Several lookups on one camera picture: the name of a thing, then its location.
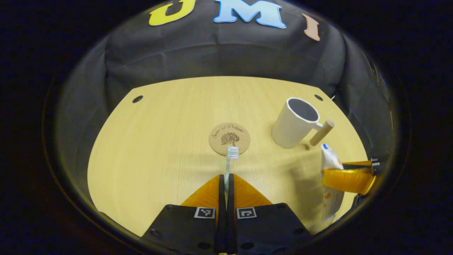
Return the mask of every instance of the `cork coaster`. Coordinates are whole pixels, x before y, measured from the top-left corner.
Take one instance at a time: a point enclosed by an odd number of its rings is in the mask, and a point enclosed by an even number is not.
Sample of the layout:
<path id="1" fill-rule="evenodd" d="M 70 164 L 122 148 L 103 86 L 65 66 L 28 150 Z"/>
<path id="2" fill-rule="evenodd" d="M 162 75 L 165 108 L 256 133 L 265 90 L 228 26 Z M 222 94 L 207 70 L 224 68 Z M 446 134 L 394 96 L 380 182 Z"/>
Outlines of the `cork coaster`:
<path id="1" fill-rule="evenodd" d="M 239 147 L 239 154 L 243 154 L 250 145 L 250 134 L 239 124 L 222 123 L 209 134 L 209 145 L 223 156 L 227 155 L 228 146 Z"/>

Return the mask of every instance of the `wooden table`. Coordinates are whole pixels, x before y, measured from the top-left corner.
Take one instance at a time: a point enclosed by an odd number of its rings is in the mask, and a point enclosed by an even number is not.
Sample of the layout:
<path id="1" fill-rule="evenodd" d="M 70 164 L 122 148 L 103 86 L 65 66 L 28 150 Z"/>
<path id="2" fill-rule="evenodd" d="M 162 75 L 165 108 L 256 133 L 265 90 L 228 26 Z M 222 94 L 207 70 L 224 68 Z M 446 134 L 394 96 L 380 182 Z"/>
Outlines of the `wooden table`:
<path id="1" fill-rule="evenodd" d="M 142 95 L 143 98 L 132 101 Z M 322 140 L 343 162 L 367 160 L 355 129 L 320 89 L 253 77 L 202 77 L 151 84 L 131 90 L 102 127 L 88 165 L 88 187 L 96 208 L 142 236 L 166 204 L 181 204 L 215 175 L 226 158 L 208 143 L 211 130 L 234 122 L 251 143 L 235 173 L 272 203 L 287 203 L 309 228 L 321 217 L 321 148 L 310 134 L 295 148 L 274 143 L 271 127 L 286 99 L 310 102 L 335 128 Z M 351 208 L 347 193 L 336 218 Z"/>

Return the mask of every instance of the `tree engraving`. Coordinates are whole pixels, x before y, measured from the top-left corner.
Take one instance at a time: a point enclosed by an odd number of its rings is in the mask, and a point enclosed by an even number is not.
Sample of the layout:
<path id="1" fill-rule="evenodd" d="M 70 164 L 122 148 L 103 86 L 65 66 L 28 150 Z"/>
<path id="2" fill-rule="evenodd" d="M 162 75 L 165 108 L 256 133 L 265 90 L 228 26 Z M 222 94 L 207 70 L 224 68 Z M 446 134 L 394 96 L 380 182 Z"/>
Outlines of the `tree engraving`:
<path id="1" fill-rule="evenodd" d="M 222 145 L 231 143 L 233 146 L 236 146 L 235 143 L 239 141 L 239 136 L 233 132 L 228 132 L 222 135 L 221 141 Z"/>

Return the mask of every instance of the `blue letter m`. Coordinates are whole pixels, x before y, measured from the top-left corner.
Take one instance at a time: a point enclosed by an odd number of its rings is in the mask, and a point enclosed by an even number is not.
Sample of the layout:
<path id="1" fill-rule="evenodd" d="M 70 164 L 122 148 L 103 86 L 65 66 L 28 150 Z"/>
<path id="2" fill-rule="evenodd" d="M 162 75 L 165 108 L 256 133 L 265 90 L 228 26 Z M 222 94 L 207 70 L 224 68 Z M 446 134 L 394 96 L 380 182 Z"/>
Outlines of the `blue letter m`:
<path id="1" fill-rule="evenodd" d="M 215 22 L 235 22 L 237 17 L 233 16 L 233 9 L 245 22 L 249 22 L 260 12 L 261 16 L 256 19 L 256 22 L 277 27 L 286 28 L 286 25 L 280 18 L 279 9 L 282 8 L 278 4 L 268 1 L 258 1 L 252 5 L 248 5 L 242 0 L 215 0 L 220 2 L 219 16 L 214 18 Z"/>

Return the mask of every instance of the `letter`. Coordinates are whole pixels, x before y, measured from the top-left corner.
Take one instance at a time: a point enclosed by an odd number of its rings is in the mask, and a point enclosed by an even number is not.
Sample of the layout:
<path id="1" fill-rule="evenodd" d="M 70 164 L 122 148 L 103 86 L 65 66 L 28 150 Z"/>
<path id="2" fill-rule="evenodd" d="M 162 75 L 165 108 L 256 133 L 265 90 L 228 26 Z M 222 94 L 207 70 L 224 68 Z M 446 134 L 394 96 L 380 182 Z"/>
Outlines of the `letter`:
<path id="1" fill-rule="evenodd" d="M 220 2 L 219 16 L 214 18 L 215 22 L 235 22 L 237 17 L 233 16 L 233 10 L 245 22 L 250 22 L 256 14 L 260 13 L 260 17 L 256 22 L 262 25 L 267 25 L 276 28 L 286 28 L 286 25 L 280 18 L 280 8 L 278 4 L 268 1 L 258 1 L 252 5 L 248 5 L 242 0 L 215 0 Z"/>
<path id="2" fill-rule="evenodd" d="M 183 6 L 181 6 L 181 10 L 175 14 L 165 15 L 167 9 L 173 4 L 164 5 L 150 12 L 149 14 L 151 17 L 149 18 L 149 24 L 151 26 L 158 26 L 178 20 L 192 12 L 193 7 L 195 6 L 195 0 L 180 0 L 179 3 L 182 3 Z"/>
<path id="3" fill-rule="evenodd" d="M 313 39 L 315 41 L 319 41 L 321 39 L 321 38 L 319 38 L 319 35 L 318 35 L 319 23 L 308 15 L 305 15 L 302 13 L 302 16 L 304 16 L 305 19 L 307 20 L 307 29 L 305 30 L 305 34 L 308 37 L 310 37 L 311 39 Z"/>

